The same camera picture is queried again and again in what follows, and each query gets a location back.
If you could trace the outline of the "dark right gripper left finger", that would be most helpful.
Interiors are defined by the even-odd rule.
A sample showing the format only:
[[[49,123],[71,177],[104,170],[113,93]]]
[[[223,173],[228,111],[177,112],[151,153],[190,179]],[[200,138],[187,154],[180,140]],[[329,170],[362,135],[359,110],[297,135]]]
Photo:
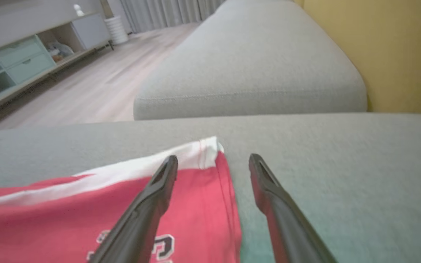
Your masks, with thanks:
[[[178,159],[168,156],[100,243],[89,263],[148,263],[162,215],[177,179]]]

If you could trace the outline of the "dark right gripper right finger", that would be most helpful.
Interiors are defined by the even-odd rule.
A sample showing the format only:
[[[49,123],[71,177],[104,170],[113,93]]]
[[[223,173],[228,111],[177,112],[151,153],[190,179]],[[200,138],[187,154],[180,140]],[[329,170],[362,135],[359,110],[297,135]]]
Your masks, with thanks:
[[[330,250],[262,156],[250,155],[249,170],[255,203],[267,219],[275,261],[335,263]]]

